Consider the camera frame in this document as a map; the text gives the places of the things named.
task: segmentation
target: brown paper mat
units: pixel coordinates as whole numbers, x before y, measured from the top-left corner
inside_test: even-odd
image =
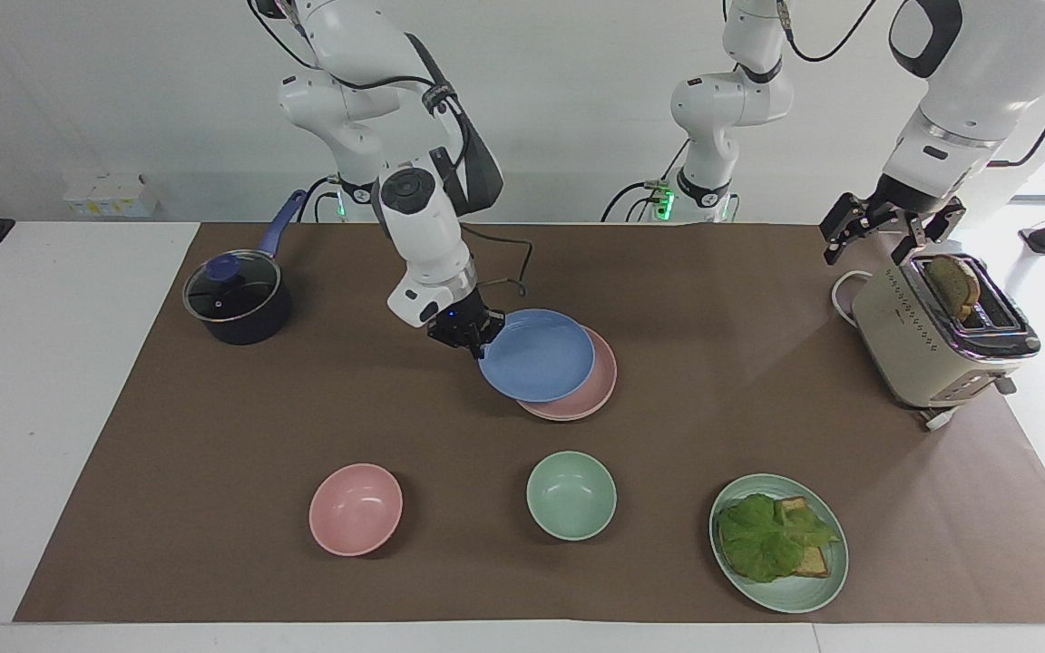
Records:
[[[229,347],[182,308],[183,278],[261,226],[206,224],[150,330],[18,621],[1045,622],[1045,471],[1002,398],[925,435],[887,396],[829,287],[884,251],[820,260],[814,228],[488,228],[528,236],[531,297],[610,343],[621,380],[587,421],[530,417],[465,352],[386,308],[402,274],[374,226],[296,226],[296,312]],[[521,251],[469,238],[483,278]],[[528,516],[531,467],[585,450],[619,487],[601,536],[562,544]],[[344,464],[401,481],[376,554],[324,554],[308,499]],[[851,567],[811,615],[775,615],[720,573],[715,493],[772,471],[841,518]]]

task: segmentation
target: saucepan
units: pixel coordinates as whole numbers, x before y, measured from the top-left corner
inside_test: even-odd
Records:
[[[272,337],[289,319],[293,298],[275,257],[285,227],[304,200],[304,190],[291,194],[256,250],[212,257],[183,285],[183,305],[217,340],[250,346]]]

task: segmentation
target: white table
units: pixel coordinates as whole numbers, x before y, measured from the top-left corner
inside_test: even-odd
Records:
[[[986,260],[1044,342],[1011,405],[1045,464],[1045,258],[1020,257],[1012,229],[1037,223],[1034,212],[1005,212],[999,229],[955,238]],[[9,625],[195,230],[19,224],[0,244],[0,650],[1045,652],[1045,627],[1011,625]]]

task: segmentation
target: white wall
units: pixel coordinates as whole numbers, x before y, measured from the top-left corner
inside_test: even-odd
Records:
[[[505,197],[482,219],[597,219],[619,187],[663,172],[683,140],[672,87],[732,67],[719,0],[381,5],[429,45],[505,167]],[[862,5],[794,3],[804,49],[828,49]],[[833,61],[787,57],[792,114],[739,131],[741,219],[818,223],[843,190],[872,190],[925,91],[886,45],[897,5],[880,3]],[[239,0],[0,0],[0,212],[70,218],[62,174],[90,169],[143,173],[163,218],[264,219],[287,191],[333,169],[275,104],[278,80],[295,71]],[[407,104],[375,120],[393,161],[441,140]],[[1024,151],[1043,122],[1045,100],[1004,151]],[[1027,174],[970,182],[972,217]]]

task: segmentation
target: pink bowl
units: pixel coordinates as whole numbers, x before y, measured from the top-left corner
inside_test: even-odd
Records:
[[[560,398],[560,400],[547,403],[519,401],[519,405],[526,409],[527,413],[543,419],[551,419],[553,422],[572,422],[575,419],[582,419],[597,413],[616,392],[616,380],[619,377],[616,352],[610,351],[610,346],[599,333],[587,327],[583,327],[583,330],[591,337],[591,344],[596,350],[591,375],[587,377],[580,389]]]
[[[370,554],[386,544],[402,519],[402,488],[376,464],[333,471],[308,505],[308,530],[330,554]]]

